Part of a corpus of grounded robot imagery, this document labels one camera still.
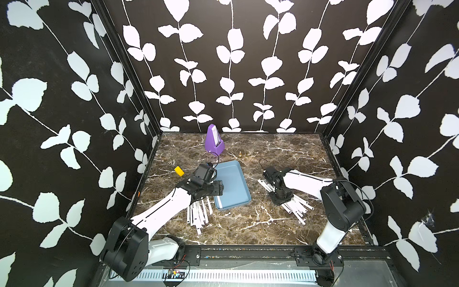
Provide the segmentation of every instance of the brown marble surface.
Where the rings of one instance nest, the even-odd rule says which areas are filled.
[[[209,223],[202,229],[201,235],[197,234],[194,226],[186,223],[185,209],[163,226],[153,239],[172,234],[184,239],[187,244],[312,244],[327,222],[322,202],[306,193],[295,191],[295,194],[314,207],[314,210],[308,209],[303,217],[306,225],[302,225],[293,214],[272,204],[265,189],[257,182],[263,179],[263,170],[258,160],[265,158],[269,165],[277,169],[290,167],[315,176],[335,177],[319,136],[222,134],[221,137],[226,149],[220,155],[220,162],[239,161],[252,201],[245,206],[218,211],[211,198],[213,214],[209,216]],[[177,165],[186,176],[196,169],[204,155],[203,162],[216,162],[215,155],[205,154],[205,138],[205,134],[162,136],[135,214],[155,205],[182,180],[174,172]],[[364,245],[358,227],[348,233],[343,244]]]

